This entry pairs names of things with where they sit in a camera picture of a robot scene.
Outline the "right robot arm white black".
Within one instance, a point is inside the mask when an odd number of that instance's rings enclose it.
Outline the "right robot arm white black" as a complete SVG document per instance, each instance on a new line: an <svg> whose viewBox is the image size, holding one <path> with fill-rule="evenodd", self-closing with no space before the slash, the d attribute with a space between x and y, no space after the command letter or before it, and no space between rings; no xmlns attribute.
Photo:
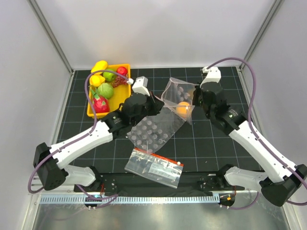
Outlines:
<svg viewBox="0 0 307 230"><path fill-rule="evenodd" d="M216 177L220 189L235 185L252 189L281 207L306 184L306 165L293 163L273 147L242 110L227 103L218 83L196 85L192 104L201 107L211 124L243 147L263 169L255 172L227 164Z"/></svg>

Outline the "orange peach toy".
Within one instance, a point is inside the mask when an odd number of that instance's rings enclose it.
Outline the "orange peach toy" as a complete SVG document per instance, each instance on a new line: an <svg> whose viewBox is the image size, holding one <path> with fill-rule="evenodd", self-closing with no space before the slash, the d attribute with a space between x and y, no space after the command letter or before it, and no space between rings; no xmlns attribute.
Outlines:
<svg viewBox="0 0 307 230"><path fill-rule="evenodd" d="M178 103L176 107L176 112L179 115L188 115L191 109L192 109L192 105L189 104L188 102L180 102Z"/></svg>

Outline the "pink polka dot zip bag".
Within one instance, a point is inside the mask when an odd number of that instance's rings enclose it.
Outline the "pink polka dot zip bag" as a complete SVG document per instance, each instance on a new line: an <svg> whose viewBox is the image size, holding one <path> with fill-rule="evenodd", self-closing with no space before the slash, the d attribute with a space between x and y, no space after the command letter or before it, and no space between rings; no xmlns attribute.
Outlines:
<svg viewBox="0 0 307 230"><path fill-rule="evenodd" d="M195 106L192 105L195 86L196 84L194 83L189 83L171 77L161 95L161 100L165 103L165 107L172 110L176 115L190 124L192 122L192 112L195 108ZM188 102L192 105L192 109L188 115L179 115L176 112L176 107L180 102Z"/></svg>

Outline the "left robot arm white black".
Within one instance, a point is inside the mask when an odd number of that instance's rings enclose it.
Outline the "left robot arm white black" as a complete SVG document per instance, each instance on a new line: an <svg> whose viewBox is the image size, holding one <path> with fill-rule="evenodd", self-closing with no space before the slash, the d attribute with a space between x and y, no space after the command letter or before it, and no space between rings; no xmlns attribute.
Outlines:
<svg viewBox="0 0 307 230"><path fill-rule="evenodd" d="M33 161L42 188L50 191L63 184L75 184L96 192L101 188L98 171L93 167L77 167L70 163L88 151L125 136L147 116L160 113L164 102L152 93L133 93L119 108L100 120L95 119L91 128L52 146L45 142L35 150Z"/></svg>

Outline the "yellow mango toy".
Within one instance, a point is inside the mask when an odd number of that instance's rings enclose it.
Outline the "yellow mango toy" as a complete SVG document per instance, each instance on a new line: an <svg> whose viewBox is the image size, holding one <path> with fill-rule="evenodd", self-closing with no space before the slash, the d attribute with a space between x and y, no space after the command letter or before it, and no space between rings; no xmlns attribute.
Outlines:
<svg viewBox="0 0 307 230"><path fill-rule="evenodd" d="M102 70L106 70L108 67L108 63L105 60L100 60L98 62L95 63L95 65L93 66L93 68L91 69L91 73L94 72L95 75L102 75L103 72L98 72L98 70L102 71Z"/></svg>

